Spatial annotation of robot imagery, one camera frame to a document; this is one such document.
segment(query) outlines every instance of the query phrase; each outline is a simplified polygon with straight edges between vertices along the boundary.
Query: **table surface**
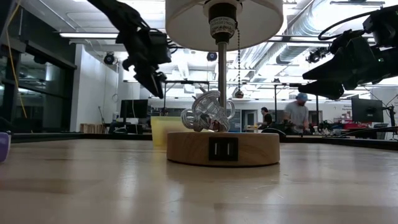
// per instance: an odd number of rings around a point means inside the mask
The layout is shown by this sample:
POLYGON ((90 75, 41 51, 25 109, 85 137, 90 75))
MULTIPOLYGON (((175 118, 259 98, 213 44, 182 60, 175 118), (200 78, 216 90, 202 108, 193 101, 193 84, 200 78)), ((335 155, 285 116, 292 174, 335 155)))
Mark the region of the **table surface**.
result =
POLYGON ((396 223, 398 154, 281 144, 279 165, 166 160, 150 141, 13 144, 0 165, 0 223, 396 223))

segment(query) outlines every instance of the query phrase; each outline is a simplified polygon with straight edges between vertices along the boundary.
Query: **baseball cap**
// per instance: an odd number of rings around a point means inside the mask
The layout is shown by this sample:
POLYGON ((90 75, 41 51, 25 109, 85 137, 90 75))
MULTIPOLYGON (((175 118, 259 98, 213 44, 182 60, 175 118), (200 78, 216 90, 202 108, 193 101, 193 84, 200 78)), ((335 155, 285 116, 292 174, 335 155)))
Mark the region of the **baseball cap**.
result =
POLYGON ((306 93, 299 93, 299 94, 296 96, 296 99, 297 99, 297 100, 301 100, 301 101, 308 101, 308 96, 307 96, 306 93))

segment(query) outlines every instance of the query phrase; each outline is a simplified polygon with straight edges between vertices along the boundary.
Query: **security camera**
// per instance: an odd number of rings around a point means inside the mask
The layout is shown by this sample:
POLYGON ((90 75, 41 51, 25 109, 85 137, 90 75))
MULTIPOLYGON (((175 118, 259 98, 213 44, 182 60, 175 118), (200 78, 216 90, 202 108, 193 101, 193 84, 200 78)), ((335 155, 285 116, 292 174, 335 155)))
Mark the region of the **security camera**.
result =
POLYGON ((114 52, 108 52, 106 53, 106 56, 104 58, 104 63, 106 65, 114 65, 118 62, 118 59, 114 57, 114 52))
POLYGON ((214 62, 215 60, 217 60, 217 53, 209 52, 207 54, 207 61, 214 62))

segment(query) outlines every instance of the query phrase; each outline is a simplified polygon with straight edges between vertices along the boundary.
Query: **lamp base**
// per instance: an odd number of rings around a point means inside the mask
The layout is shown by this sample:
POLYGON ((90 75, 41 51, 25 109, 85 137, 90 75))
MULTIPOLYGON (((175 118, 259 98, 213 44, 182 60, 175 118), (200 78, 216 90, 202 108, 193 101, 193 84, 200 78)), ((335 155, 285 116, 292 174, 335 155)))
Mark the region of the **lamp base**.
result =
POLYGON ((279 135, 168 133, 167 159, 195 166, 258 167, 279 162, 279 135))

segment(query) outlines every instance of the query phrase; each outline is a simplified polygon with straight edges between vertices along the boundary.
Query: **electrical outlet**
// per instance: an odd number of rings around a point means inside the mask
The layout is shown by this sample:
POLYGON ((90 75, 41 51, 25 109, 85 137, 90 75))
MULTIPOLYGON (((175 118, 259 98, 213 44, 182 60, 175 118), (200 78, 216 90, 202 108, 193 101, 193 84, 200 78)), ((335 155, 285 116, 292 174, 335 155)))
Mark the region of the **electrical outlet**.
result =
POLYGON ((238 161, 237 138, 209 138, 209 161, 238 161))

